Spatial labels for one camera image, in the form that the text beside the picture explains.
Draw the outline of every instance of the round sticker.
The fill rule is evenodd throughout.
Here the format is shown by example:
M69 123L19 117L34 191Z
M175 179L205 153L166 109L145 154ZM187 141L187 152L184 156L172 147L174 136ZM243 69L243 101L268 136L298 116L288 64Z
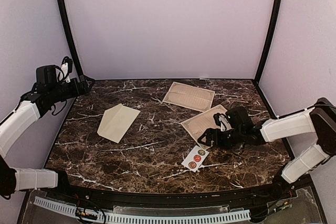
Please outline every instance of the round sticker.
M205 151L204 151L204 150L199 150L198 153L199 153L201 156L204 156L204 155L205 155Z
M189 168L190 169L195 169L196 168L196 163L195 162L190 162L189 163Z
M199 162L199 161L201 161L201 156L199 156L199 155L195 155L194 156L194 161L196 161L196 162Z

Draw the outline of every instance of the white grille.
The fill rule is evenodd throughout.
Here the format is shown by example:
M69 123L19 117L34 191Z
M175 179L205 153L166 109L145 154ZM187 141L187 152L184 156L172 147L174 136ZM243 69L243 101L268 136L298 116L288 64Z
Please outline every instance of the white grille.
M76 218L76 206L74 204L55 202L49 199L35 197L34 205L57 212L59 214ZM94 211L87 210L87 213L97 215ZM121 215L111 212L105 212L106 224L220 224L235 223L250 219L250 211L243 210L237 212L228 212L225 214L190 216L190 217L151 217L151 216L133 216ZM98 213L96 223L103 223L104 216Z

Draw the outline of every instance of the white wall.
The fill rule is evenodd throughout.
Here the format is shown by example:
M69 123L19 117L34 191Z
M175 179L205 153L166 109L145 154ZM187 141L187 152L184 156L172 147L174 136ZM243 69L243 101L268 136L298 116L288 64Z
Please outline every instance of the white wall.
M35 82L39 66L59 65L68 46L56 0L0 0L0 120ZM67 110L45 115L9 151L12 167L41 168ZM24 193L0 197L0 223L16 223Z
M279 115L319 97L336 104L336 0L282 0L261 88ZM295 154L316 135L290 140ZM329 223L336 223L336 159L312 173Z
M86 75L253 78L273 0L66 0Z

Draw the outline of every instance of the marble table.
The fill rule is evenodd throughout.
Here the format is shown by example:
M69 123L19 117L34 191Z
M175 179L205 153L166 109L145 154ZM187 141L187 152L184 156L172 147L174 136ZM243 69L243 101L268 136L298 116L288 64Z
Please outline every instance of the marble table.
M290 160L282 140L235 150L212 147L197 173L181 165L195 141L180 125L200 112L162 103L177 81L216 92L212 106L245 106L254 122L269 114L250 80L110 80L73 104L46 168L64 169L77 186L130 193L205 193L271 183ZM119 144L97 134L106 109L141 111Z

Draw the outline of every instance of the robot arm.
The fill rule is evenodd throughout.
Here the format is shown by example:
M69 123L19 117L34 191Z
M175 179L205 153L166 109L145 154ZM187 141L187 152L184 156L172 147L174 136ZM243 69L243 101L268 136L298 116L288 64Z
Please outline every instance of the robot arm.
M261 145L283 137L316 132L317 142L290 161L274 177L273 185L275 191L278 191L277 195L302 175L336 155L336 108L326 98L320 98L316 104L302 111L256 125L243 107L233 108L225 116L215 114L214 119L217 126L226 120L232 129L224 132L221 129L207 129L198 142L225 149L238 143Z
M78 82L76 78L70 79L71 72L72 60L69 57L63 59L61 67L38 68L32 90L21 97L17 108L0 123L0 195L5 199L15 191L59 185L59 173L53 170L10 168L4 158L23 132L53 107L56 108L57 102L66 102L89 92L94 80L84 77Z

